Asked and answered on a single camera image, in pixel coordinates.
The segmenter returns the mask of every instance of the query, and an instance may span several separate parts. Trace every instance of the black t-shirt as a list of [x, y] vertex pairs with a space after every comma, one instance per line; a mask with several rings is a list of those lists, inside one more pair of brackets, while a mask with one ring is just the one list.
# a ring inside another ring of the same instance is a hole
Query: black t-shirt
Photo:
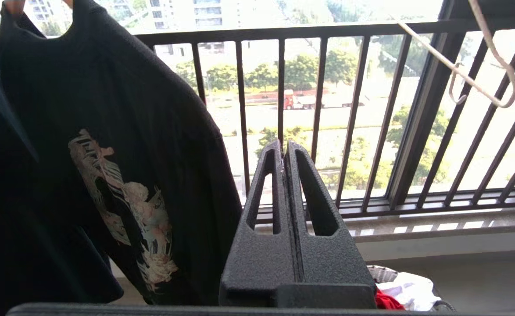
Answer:
[[85, 222], [87, 233], [145, 299], [217, 304], [241, 205], [222, 135], [193, 90], [92, 0], [74, 1], [56, 39], [4, 8], [0, 67], [43, 182], [69, 182], [71, 196], [85, 184], [97, 211], [75, 207], [105, 223]]
[[40, 160], [0, 81], [0, 315], [24, 302], [101, 303], [123, 294], [83, 229], [59, 214], [56, 192], [42, 192]]

